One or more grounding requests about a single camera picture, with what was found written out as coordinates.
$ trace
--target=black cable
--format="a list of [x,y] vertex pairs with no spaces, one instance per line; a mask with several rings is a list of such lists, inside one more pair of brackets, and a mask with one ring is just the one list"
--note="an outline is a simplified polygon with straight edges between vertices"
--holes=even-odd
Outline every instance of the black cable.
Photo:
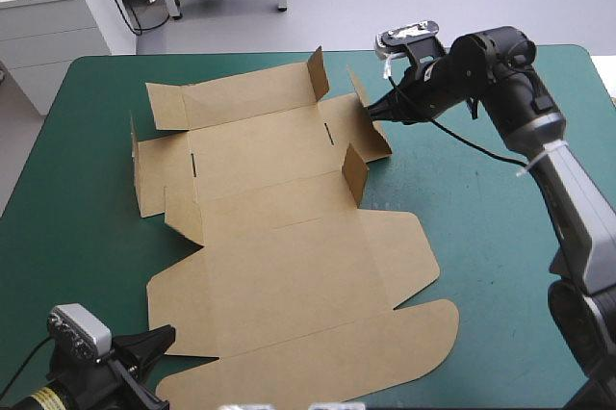
[[126,4],[128,6],[128,9],[131,11],[131,13],[133,13],[133,16],[135,17],[135,21],[137,22],[136,30],[138,30],[140,32],[149,32],[151,30],[156,30],[157,28],[161,28],[171,18],[171,16],[169,14],[167,14],[167,18],[165,20],[163,20],[161,23],[159,23],[158,25],[154,25],[153,27],[148,27],[148,28],[142,28],[141,27],[141,23],[139,22],[139,17],[137,16],[137,13],[135,13],[135,10],[133,9],[133,5],[130,3],[130,1],[126,1]]
[[7,394],[7,392],[9,391],[9,389],[11,388],[11,386],[14,384],[14,382],[16,381],[16,379],[19,377],[19,375],[21,374],[21,372],[23,372],[23,369],[26,368],[26,366],[28,365],[28,362],[30,362],[30,360],[35,356],[35,354],[39,351],[39,349],[43,346],[45,346],[45,344],[51,340],[51,337],[48,336],[47,338],[45,338],[44,340],[42,340],[40,343],[38,343],[34,349],[32,349],[32,351],[30,352],[30,354],[28,354],[28,357],[26,357],[26,360],[23,361],[23,364],[21,364],[21,366],[17,369],[17,372],[15,372],[15,374],[13,375],[13,378],[11,378],[11,381],[9,381],[9,384],[7,384],[5,386],[5,388],[2,390],[2,393],[0,393],[0,400],[2,400],[4,398],[4,396]]
[[446,128],[441,123],[439,123],[432,116],[426,114],[420,107],[417,106],[417,104],[412,102],[411,99],[408,98],[407,95],[404,92],[402,92],[402,90],[398,87],[398,85],[396,84],[396,82],[394,81],[394,79],[391,76],[388,78],[388,80],[391,83],[391,85],[394,88],[394,90],[396,90],[396,98],[398,98],[398,95],[400,95],[404,99],[404,101],[407,104],[409,104],[411,106],[411,108],[415,112],[417,112],[419,115],[421,115],[423,118],[425,118],[426,121],[429,121],[434,126],[439,128],[441,131],[449,134],[454,139],[464,143],[465,145],[468,145],[470,148],[473,148],[473,149],[483,153],[484,155],[487,155],[488,157],[490,157],[490,158],[492,158],[494,160],[499,160],[500,162],[510,163],[512,165],[517,165],[519,167],[526,167],[526,163],[524,163],[524,162],[522,162],[520,160],[516,160],[515,158],[503,157],[501,155],[498,155],[496,153],[491,152],[490,150],[487,150],[486,148],[483,148],[483,147],[477,145],[476,143],[472,143],[471,141],[468,141],[468,140],[464,139],[462,136],[459,136],[459,135],[455,134],[449,128]]
[[137,23],[138,23],[138,28],[133,28],[133,26],[131,25],[131,23],[129,22],[128,18],[126,18],[126,15],[124,14],[124,11],[122,10],[122,8],[120,7],[119,3],[117,2],[117,0],[114,0],[115,6],[117,7],[117,10],[119,11],[119,14],[122,16],[122,20],[124,21],[124,23],[126,24],[126,26],[128,27],[128,29],[131,31],[131,33],[137,37],[140,37],[141,35],[143,35],[143,32],[148,32],[150,30],[156,30],[157,28],[162,27],[163,25],[165,25],[170,16],[169,14],[167,14],[167,18],[165,20],[163,20],[163,22],[159,23],[158,25],[154,26],[154,27],[149,27],[149,28],[142,28],[140,23],[139,23],[139,19],[137,18],[137,15],[135,14],[135,11],[133,11],[133,8],[129,5],[129,8],[131,9],[131,11],[133,11],[133,15],[135,16]]

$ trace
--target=green table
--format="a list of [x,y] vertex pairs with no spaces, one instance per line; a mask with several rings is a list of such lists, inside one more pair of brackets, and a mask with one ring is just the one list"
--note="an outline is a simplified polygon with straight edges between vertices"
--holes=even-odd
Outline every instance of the green table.
[[[0,219],[2,385],[44,336],[53,305],[81,302],[115,334],[142,331],[149,278],[197,250],[162,217],[139,216],[129,114],[142,138],[161,135],[144,83],[194,83],[306,57],[96,57],[71,66]],[[388,89],[372,52],[326,53],[325,64],[329,95],[351,91],[347,65],[372,98]],[[616,145],[616,113],[588,54],[575,46],[541,47],[537,68],[569,119],[572,149],[616,203],[616,156],[610,151]],[[401,70],[398,63],[397,77]],[[504,151],[484,112],[471,121],[466,107],[458,106],[442,121]],[[448,297],[461,321],[455,347],[441,367],[366,402],[561,405],[583,376],[548,312],[547,288],[554,277],[547,267],[556,239],[531,178],[516,178],[515,167],[479,155],[430,125],[386,124],[385,130],[394,156],[371,164],[362,207],[419,216],[442,275],[408,303]],[[7,402],[43,384],[49,353],[47,346]],[[151,381],[205,361],[166,357]]]

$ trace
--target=flattened cardboard box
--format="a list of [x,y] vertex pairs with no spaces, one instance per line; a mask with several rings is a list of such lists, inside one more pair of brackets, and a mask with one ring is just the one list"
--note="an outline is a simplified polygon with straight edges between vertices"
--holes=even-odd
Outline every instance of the flattened cardboard box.
[[[168,225],[206,245],[148,285],[151,326],[178,327],[170,352],[226,357],[221,364],[234,357],[252,368],[256,351],[295,350],[313,336],[330,341],[323,332],[374,316],[396,323],[402,311],[391,310],[438,276],[413,215],[357,210],[364,161],[391,150],[351,79],[354,94],[319,102],[328,83],[318,50],[307,63],[187,87],[147,85],[157,127],[188,131],[143,142],[134,133],[141,215],[164,212]],[[442,326],[454,338],[455,307],[430,306],[437,317],[449,311]],[[416,340],[432,351],[433,368],[452,340],[432,347],[430,336]],[[399,352],[417,353],[408,344]],[[370,365],[377,363],[373,357]],[[211,370],[227,379],[221,367]],[[356,395],[425,372],[375,378]],[[192,373],[198,380],[200,368],[182,376]],[[200,385],[192,386],[194,395]]]

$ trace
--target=gray floor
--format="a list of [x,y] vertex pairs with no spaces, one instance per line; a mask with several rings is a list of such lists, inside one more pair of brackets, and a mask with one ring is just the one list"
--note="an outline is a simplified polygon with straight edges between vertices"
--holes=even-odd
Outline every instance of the gray floor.
[[[614,0],[289,0],[286,13],[275,0],[185,0],[182,12],[181,20],[141,37],[139,53],[368,49],[378,31],[432,18],[445,45],[463,33],[510,24],[541,44],[574,43],[593,55],[616,55]],[[158,1],[138,13],[146,27],[166,11]],[[613,88],[616,64],[602,65]],[[12,82],[0,87],[0,214],[41,124]]]

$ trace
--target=robotic arm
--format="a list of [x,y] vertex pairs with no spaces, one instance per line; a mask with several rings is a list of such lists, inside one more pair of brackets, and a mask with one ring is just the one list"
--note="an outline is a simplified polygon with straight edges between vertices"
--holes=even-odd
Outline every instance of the robotic arm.
[[615,408],[616,214],[563,140],[565,117],[532,67],[534,43],[501,27],[458,38],[447,54],[437,33],[425,21],[376,37],[386,71],[399,57],[411,66],[368,113],[414,124],[463,101],[476,118],[483,104],[506,147],[528,159],[560,243],[550,271],[561,278],[550,286],[549,306],[589,378],[565,408]]

